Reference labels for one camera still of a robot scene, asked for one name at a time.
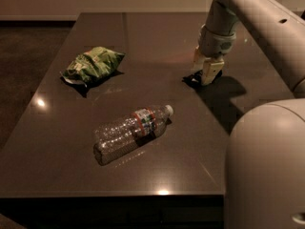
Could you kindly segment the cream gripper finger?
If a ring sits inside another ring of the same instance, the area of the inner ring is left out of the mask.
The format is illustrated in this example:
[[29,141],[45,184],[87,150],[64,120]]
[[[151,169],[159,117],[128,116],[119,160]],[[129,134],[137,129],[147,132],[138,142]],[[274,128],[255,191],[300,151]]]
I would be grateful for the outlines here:
[[203,74],[201,76],[201,83],[203,86],[210,85],[216,76],[220,73],[224,66],[224,60],[219,58],[206,58],[203,63]]
[[191,67],[191,72],[196,73],[203,69],[203,65],[206,57],[201,53],[199,47],[196,47],[193,52],[193,65]]

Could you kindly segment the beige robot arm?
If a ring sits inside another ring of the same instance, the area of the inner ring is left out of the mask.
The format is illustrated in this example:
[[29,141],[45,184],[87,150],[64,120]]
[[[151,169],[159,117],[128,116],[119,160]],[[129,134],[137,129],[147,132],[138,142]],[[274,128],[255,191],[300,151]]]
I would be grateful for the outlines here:
[[225,229],[304,229],[305,25],[275,0],[213,0],[194,55],[210,84],[241,23],[267,63],[245,62],[257,107],[234,125],[225,159]]

